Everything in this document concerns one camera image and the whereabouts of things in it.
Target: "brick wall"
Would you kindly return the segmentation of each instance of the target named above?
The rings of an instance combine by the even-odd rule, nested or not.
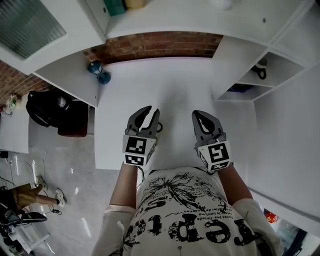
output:
[[[90,61],[100,60],[104,65],[157,57],[212,58],[222,37],[185,31],[138,33],[108,39],[83,53]]]
[[[25,75],[0,61],[0,106],[6,104],[12,93],[23,96],[30,91],[44,92],[52,88],[51,84],[41,78],[33,74]]]

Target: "white desk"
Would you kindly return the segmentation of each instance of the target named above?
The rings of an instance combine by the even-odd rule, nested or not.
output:
[[[97,169],[119,170],[128,118],[152,105],[143,127],[159,108],[163,131],[147,169],[202,166],[192,111],[220,119],[235,162],[246,164],[248,140],[255,127],[252,102],[214,102],[215,72],[210,58],[153,58],[115,63],[106,68],[111,81],[101,86],[95,110],[94,151]]]
[[[28,95],[12,115],[2,116],[0,120],[0,149],[19,153],[29,153],[29,114],[26,109]]]

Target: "black backpack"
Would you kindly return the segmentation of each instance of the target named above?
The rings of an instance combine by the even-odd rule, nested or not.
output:
[[[59,105],[61,98],[64,99],[63,106]],[[64,128],[73,121],[68,111],[71,103],[70,96],[58,89],[44,92],[30,91],[26,110],[29,116],[41,126]]]

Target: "floor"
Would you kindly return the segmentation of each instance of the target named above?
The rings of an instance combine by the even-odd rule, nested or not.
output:
[[[48,195],[54,197],[55,189],[60,188],[67,198],[67,205],[60,209],[62,215],[47,213],[48,207],[43,207],[48,218],[43,223],[51,236],[35,249],[35,255],[89,256],[119,171],[95,168],[94,138],[87,136],[74,140],[69,147],[31,147],[29,154],[12,153],[11,169],[0,159],[0,176],[13,179],[17,186],[33,183],[33,161],[35,175],[44,176],[48,185]],[[31,210],[42,212],[37,203],[31,205]]]

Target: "white t-shirt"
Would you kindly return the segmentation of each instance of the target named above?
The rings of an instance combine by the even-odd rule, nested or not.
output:
[[[192,167],[157,170],[137,209],[110,205],[92,256],[281,256],[259,204],[229,205],[218,175]]]

